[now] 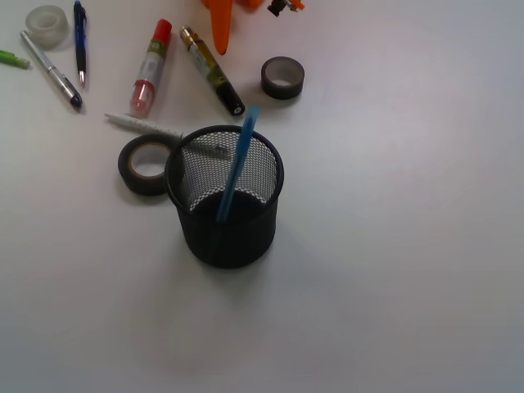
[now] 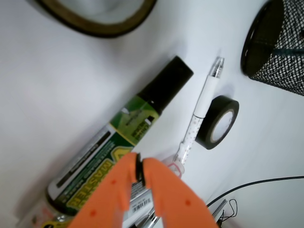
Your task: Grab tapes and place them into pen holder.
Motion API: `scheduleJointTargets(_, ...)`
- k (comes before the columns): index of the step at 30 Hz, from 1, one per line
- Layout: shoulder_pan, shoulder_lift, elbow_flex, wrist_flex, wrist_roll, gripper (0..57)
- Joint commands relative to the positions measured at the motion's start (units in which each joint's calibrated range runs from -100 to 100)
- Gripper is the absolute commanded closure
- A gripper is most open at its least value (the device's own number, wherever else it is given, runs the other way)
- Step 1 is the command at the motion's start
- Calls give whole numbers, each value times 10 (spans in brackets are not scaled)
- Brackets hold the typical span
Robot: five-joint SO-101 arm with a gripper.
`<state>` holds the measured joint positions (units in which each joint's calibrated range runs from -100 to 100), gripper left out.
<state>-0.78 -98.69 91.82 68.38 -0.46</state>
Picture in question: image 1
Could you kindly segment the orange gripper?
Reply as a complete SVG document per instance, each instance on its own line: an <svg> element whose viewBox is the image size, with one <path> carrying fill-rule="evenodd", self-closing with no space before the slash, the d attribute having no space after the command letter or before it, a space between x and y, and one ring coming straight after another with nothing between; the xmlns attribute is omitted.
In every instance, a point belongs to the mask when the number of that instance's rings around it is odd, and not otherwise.
<svg viewBox="0 0 524 393"><path fill-rule="evenodd" d="M302 11L305 5L301 0L291 0ZM238 0L237 3L250 9L261 6L263 0ZM233 0L202 0L210 12L211 29L215 49L219 55L224 55L228 49L230 26L232 20Z"/></svg>

